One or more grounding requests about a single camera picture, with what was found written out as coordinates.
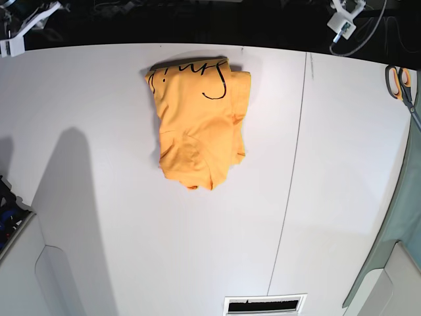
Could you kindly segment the blue black clutter bin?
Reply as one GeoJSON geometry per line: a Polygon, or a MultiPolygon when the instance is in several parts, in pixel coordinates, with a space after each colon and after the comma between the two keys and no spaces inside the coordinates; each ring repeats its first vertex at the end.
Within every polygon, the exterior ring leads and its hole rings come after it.
{"type": "Polygon", "coordinates": [[[11,241],[14,233],[31,214],[28,209],[17,203],[17,196],[11,191],[1,176],[1,251],[11,241]]]}

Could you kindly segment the orange t-shirt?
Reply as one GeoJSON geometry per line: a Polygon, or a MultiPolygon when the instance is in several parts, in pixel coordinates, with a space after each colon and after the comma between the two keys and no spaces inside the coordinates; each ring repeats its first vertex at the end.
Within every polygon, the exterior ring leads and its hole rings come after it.
{"type": "Polygon", "coordinates": [[[164,176],[190,190],[213,190],[242,162],[241,129],[251,75],[226,57],[157,66],[145,75],[160,120],[159,164],[164,176]]]}

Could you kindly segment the orange handled scissors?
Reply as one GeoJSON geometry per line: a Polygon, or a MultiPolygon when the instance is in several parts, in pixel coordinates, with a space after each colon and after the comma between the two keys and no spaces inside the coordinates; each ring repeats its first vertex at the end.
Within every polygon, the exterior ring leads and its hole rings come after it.
{"type": "Polygon", "coordinates": [[[390,96],[402,101],[420,130],[420,116],[412,101],[410,72],[405,67],[397,69],[396,66],[387,65],[385,68],[385,84],[390,96]]]}

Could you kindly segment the white table slot vent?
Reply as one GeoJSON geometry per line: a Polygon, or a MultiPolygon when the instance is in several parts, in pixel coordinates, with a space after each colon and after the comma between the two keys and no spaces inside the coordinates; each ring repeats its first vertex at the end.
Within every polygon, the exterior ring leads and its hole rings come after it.
{"type": "Polygon", "coordinates": [[[299,315],[307,294],[225,297],[223,315],[299,315]]]}

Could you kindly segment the green cloth at right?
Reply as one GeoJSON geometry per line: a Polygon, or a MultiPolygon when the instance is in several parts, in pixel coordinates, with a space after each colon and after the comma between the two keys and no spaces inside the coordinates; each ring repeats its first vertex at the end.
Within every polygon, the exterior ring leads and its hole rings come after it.
{"type": "MultiPolygon", "coordinates": [[[[420,116],[420,96],[412,101],[420,116]]],[[[346,315],[420,314],[420,130],[412,117],[395,191],[343,307],[346,315]]]]}

